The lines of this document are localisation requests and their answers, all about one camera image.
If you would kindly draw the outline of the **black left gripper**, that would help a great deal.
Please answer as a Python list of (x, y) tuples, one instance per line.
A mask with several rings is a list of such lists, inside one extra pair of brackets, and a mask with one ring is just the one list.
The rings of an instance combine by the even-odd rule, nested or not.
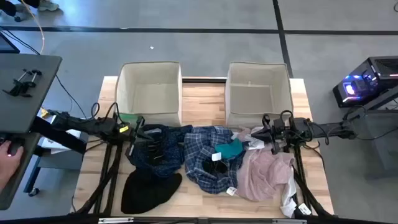
[(136, 142), (136, 146), (151, 146), (155, 144), (153, 139), (147, 138), (137, 138), (137, 137), (150, 137), (149, 134), (146, 133), (143, 125), (145, 123), (145, 119), (143, 116), (138, 116), (136, 120), (136, 127), (134, 128), (134, 132), (132, 134), (132, 139), (130, 142), (130, 146), (126, 150), (126, 156), (131, 157), (132, 152), (134, 150), (134, 144)]

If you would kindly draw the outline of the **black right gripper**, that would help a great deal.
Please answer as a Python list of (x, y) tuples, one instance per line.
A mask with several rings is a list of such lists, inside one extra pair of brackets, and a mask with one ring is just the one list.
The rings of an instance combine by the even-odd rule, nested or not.
[(260, 141), (271, 143), (271, 151), (274, 155), (280, 152), (289, 153), (289, 144), (284, 133), (287, 128), (285, 121), (281, 117), (271, 119), (268, 114), (264, 114), (262, 124), (263, 126), (258, 126), (251, 130), (251, 136)]

